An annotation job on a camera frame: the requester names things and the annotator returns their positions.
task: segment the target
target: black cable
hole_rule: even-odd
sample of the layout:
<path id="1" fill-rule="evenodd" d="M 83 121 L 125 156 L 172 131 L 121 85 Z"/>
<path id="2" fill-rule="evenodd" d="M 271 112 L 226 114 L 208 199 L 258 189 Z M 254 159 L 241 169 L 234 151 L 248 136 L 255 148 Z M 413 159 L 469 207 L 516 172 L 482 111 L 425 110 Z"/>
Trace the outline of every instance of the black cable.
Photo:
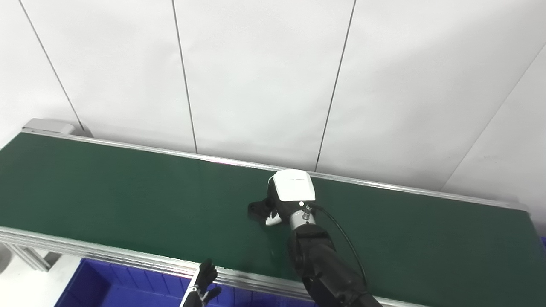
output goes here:
<path id="1" fill-rule="evenodd" d="M 343 231 L 343 228 L 341 228 L 341 225 L 336 221 L 336 219 L 333 217 L 333 215 L 330 214 L 328 211 L 326 211 L 326 209 L 324 209 L 322 206 L 319 206 L 317 204 L 309 204 L 309 206 L 311 208 L 315 208 L 315 209 L 321 211 L 322 213 L 326 214 L 326 216 L 328 218 L 330 218 L 332 220 L 332 222 L 337 226 L 337 229 L 340 230 L 341 234 L 345 238 L 345 241 L 347 241 L 347 243 L 349 244 L 349 247 L 353 251 L 354 257 L 357 259 L 358 267 L 360 268 L 360 272 L 362 273 L 362 279 L 364 280 L 364 285 L 366 286 L 367 285 L 366 273 L 364 272 L 364 267 L 362 266 L 362 262 L 360 261 L 360 257 L 358 257 L 357 250 L 354 249 L 353 243 L 351 243 L 351 240 L 349 240 L 349 237 Z"/>

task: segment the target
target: green conveyor belt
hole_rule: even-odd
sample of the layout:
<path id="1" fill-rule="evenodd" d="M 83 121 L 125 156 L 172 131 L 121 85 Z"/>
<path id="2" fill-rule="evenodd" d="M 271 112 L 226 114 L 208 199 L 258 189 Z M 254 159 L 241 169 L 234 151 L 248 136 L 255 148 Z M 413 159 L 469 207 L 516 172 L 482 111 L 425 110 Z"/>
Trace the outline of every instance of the green conveyor belt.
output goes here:
<path id="1" fill-rule="evenodd" d="M 21 133 L 0 151 L 0 226 L 295 279 L 289 227 L 247 204 L 267 170 Z M 377 296 L 435 307 L 546 306 L 546 256 L 528 213 L 313 178 Z M 332 224 L 351 263 L 351 254 Z"/>

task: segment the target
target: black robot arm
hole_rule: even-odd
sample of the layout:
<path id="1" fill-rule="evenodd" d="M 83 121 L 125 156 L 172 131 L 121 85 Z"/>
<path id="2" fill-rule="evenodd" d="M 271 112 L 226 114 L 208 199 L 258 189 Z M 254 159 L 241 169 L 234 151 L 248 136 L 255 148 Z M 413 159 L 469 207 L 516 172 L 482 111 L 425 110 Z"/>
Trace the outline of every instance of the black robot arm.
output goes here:
<path id="1" fill-rule="evenodd" d="M 290 260 L 319 307 L 382 307 L 367 291 L 365 278 L 337 254 L 328 232 L 315 224 L 315 208 L 321 207 L 314 201 L 305 171 L 280 170 L 269 180 L 267 198 L 250 203 L 248 214 L 268 226 L 290 224 Z"/>

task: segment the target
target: blue bin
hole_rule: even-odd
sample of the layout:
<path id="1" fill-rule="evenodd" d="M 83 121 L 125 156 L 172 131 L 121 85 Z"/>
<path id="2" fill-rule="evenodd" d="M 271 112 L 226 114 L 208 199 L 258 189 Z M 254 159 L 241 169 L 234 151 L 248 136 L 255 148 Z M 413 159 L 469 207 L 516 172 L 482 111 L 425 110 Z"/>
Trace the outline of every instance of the blue bin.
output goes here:
<path id="1" fill-rule="evenodd" d="M 179 307 L 189 279 L 82 259 L 55 307 Z M 313 302 L 221 286 L 208 306 L 314 307 Z"/>

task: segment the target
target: white wall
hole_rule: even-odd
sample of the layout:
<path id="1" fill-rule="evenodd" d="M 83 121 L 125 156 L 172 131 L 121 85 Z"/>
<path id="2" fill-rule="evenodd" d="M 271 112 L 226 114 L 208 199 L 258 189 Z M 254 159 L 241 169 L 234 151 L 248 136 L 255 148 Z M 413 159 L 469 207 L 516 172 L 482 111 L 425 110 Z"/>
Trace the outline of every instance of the white wall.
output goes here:
<path id="1" fill-rule="evenodd" d="M 31 118 L 79 126 L 17 1 L 0 1 L 0 148 Z"/>
<path id="2" fill-rule="evenodd" d="M 22 3 L 59 80 L 2 1 L 0 146 L 32 117 L 79 118 L 103 139 L 514 200 L 546 235 L 543 0 L 357 1 L 339 78 L 351 0 Z"/>
<path id="3" fill-rule="evenodd" d="M 546 48 L 442 191 L 521 203 L 546 234 Z"/>

